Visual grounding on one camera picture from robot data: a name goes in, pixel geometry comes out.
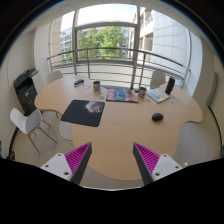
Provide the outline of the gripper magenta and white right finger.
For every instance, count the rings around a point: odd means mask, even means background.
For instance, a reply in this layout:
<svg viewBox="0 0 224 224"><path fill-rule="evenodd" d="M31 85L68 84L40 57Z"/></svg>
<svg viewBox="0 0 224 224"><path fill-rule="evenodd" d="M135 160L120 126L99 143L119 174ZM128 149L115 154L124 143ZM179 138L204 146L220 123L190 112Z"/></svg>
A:
<svg viewBox="0 0 224 224"><path fill-rule="evenodd" d="M133 154L145 185L182 169L168 154L159 155L138 143L133 144Z"/></svg>

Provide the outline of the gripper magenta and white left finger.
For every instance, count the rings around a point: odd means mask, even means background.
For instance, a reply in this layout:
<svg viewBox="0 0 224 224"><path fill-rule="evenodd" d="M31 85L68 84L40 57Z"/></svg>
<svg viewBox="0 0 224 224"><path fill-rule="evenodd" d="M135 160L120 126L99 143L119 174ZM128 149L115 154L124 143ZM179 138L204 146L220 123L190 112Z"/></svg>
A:
<svg viewBox="0 0 224 224"><path fill-rule="evenodd" d="M88 161L92 154L91 143L86 143L72 151L63 154L57 153L48 160L41 168L56 176L79 185Z"/></svg>

